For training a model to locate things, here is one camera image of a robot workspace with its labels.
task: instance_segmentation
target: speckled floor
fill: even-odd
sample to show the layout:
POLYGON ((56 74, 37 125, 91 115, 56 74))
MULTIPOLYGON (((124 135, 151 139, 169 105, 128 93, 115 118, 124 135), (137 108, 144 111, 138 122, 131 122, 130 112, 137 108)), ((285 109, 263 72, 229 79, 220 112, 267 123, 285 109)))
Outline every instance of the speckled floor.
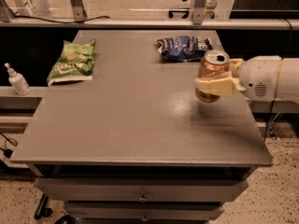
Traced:
MULTIPOLYGON (((274 165, 259 168, 248 179, 249 188, 233 203, 224 205, 225 212, 210 224, 297 224, 299 223, 299 115, 287 115, 276 125, 277 140, 267 137, 266 144, 273 156, 274 165)), ((1 128, 14 123, 1 117, 1 128)), ((23 125, 8 130, 6 135, 21 138, 23 125)), ((34 219, 42 193, 33 180, 0 175, 0 223, 44 224, 54 223, 65 214, 63 203, 50 200, 53 214, 48 218, 34 219)))

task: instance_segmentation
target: table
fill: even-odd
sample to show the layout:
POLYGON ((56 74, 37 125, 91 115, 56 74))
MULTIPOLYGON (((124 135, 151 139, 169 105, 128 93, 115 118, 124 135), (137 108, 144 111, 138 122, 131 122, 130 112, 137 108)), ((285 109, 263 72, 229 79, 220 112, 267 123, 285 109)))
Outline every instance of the table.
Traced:
POLYGON ((221 49, 214 31, 79 31, 97 40, 93 80, 47 89, 11 159, 86 223, 215 219, 272 164, 241 94, 202 103, 199 62, 161 57, 156 40, 173 35, 221 49))

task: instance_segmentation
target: pump dispenser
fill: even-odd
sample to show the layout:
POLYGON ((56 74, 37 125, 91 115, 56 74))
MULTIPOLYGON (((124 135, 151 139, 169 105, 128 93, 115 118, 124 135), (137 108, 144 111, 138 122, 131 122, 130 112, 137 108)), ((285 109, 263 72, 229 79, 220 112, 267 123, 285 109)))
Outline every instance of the pump dispenser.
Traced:
POLYGON ((9 73, 8 81, 12 85, 12 87, 16 90, 19 95, 28 94, 31 89, 24 78, 24 76, 20 73, 17 73, 13 68, 10 68, 9 63, 5 63, 5 67, 9 73))

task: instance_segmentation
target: drawer knob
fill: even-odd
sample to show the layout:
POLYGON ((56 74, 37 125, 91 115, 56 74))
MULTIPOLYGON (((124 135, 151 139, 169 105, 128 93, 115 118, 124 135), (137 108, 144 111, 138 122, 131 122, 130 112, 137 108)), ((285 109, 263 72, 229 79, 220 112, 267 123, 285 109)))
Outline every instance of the drawer knob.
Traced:
POLYGON ((144 193, 141 194, 141 197, 138 200, 141 203, 146 203, 148 201, 148 199, 146 198, 146 196, 144 195, 144 193))
POLYGON ((143 216, 143 217, 141 218, 141 221, 142 221, 142 222, 148 222, 149 219, 147 218, 147 216, 143 216))

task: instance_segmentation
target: green chip bag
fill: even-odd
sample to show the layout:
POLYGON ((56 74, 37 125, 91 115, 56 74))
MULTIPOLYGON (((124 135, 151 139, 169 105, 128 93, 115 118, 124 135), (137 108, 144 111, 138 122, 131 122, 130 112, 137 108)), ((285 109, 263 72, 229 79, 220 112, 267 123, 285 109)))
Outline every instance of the green chip bag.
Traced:
POLYGON ((95 43, 95 39, 84 45, 65 41, 62 54, 48 75, 48 86, 54 82, 93 79, 95 43))

